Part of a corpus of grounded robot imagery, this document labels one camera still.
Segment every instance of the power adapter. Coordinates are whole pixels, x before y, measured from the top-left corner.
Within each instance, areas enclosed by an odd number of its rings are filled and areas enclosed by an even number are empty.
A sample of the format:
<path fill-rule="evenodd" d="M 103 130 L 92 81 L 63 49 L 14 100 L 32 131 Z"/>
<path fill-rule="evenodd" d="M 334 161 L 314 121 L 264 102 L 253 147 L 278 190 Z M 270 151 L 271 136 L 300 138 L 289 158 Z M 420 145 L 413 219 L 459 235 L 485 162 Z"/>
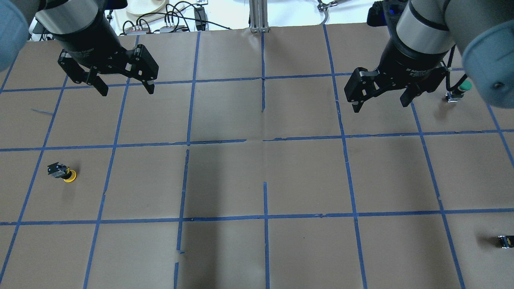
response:
<path fill-rule="evenodd" d="M 194 8 L 194 17 L 195 17 L 195 19 L 206 21 L 207 16 L 205 15 L 205 8 L 203 6 L 195 7 Z M 196 21 L 196 30 L 197 31 L 205 31 L 207 23 L 198 21 L 198 20 Z"/>

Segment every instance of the green cap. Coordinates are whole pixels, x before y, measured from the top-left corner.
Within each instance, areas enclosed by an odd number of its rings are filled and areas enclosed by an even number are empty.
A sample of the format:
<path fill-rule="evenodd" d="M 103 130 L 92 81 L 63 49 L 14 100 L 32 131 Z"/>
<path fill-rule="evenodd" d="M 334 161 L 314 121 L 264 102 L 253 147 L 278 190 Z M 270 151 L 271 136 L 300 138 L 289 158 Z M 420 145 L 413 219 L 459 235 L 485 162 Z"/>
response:
<path fill-rule="evenodd" d="M 458 88 L 459 90 L 466 92 L 470 90 L 472 87 L 473 86 L 471 85 L 471 82 L 465 80 Z"/>

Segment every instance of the white round object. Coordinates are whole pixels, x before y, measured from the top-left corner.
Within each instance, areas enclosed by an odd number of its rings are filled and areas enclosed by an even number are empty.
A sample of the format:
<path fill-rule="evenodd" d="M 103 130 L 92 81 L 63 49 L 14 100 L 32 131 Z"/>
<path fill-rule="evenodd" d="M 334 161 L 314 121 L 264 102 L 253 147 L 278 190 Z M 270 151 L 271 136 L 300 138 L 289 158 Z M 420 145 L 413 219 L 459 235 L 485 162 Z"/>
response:
<path fill-rule="evenodd" d="M 165 0 L 131 0 L 125 8 L 126 11 L 133 15 L 143 15 L 160 10 L 166 5 Z"/>

